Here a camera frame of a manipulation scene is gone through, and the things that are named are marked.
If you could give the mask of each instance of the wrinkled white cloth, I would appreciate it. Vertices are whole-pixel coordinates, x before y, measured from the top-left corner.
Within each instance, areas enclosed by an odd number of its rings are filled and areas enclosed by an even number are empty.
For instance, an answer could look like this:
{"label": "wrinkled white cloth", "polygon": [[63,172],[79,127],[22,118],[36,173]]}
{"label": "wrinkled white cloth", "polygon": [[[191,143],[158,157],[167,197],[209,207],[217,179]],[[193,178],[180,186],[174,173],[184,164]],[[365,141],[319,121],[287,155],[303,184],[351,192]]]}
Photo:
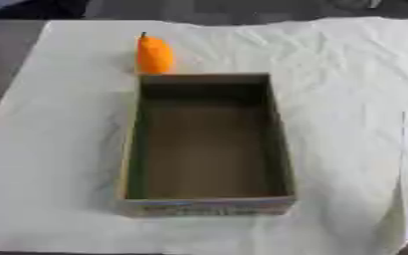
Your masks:
{"label": "wrinkled white cloth", "polygon": [[[173,47],[175,73],[272,75],[297,177],[287,215],[112,212],[142,31]],[[406,242],[408,20],[53,21],[0,103],[0,250],[386,255]]]}

